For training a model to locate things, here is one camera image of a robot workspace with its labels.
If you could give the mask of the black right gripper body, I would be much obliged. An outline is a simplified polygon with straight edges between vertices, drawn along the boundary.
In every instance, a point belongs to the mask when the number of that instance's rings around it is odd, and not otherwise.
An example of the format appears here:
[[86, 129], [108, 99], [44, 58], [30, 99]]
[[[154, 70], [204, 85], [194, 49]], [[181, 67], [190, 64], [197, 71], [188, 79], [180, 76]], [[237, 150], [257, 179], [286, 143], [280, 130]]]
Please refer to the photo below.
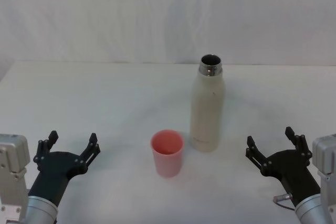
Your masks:
[[272, 154], [261, 161], [263, 176], [278, 179], [286, 193], [291, 194], [294, 206], [306, 198], [320, 193], [320, 186], [308, 170], [310, 151], [285, 150]]

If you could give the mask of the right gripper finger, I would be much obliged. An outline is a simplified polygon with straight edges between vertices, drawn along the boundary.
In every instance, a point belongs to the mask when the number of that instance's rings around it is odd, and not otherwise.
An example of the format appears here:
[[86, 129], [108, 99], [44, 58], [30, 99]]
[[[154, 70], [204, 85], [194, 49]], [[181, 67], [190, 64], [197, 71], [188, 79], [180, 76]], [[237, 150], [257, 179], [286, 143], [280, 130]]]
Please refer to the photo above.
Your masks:
[[267, 167], [266, 157], [257, 148], [252, 136], [247, 137], [247, 148], [245, 156], [260, 170]]
[[312, 152], [308, 148], [305, 135], [296, 135], [290, 126], [286, 127], [285, 135], [295, 146], [295, 149], [300, 156], [304, 157], [308, 162], [312, 157]]

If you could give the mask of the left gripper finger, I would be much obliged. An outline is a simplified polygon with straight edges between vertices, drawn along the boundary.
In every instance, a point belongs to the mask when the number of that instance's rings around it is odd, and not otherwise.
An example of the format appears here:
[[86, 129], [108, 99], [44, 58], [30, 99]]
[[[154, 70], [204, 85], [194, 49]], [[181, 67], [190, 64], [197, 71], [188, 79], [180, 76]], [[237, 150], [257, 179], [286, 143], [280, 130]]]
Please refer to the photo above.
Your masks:
[[36, 155], [33, 158], [34, 163], [41, 162], [50, 152], [51, 148], [57, 142], [57, 140], [58, 140], [58, 133], [56, 130], [51, 131], [48, 139], [39, 140]]
[[96, 133], [92, 133], [89, 138], [89, 143], [85, 150], [79, 155], [79, 163], [88, 168], [93, 160], [100, 153], [100, 147], [98, 144], [98, 139]]

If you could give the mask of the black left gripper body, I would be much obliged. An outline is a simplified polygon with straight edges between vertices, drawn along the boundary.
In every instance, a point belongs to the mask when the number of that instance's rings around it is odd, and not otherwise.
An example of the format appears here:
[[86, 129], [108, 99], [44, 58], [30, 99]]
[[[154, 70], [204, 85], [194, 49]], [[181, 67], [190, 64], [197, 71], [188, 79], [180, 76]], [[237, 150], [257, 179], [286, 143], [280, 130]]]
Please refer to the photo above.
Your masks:
[[51, 152], [36, 155], [39, 174], [28, 195], [43, 198], [59, 205], [72, 178], [85, 174], [88, 166], [79, 155], [69, 152]]

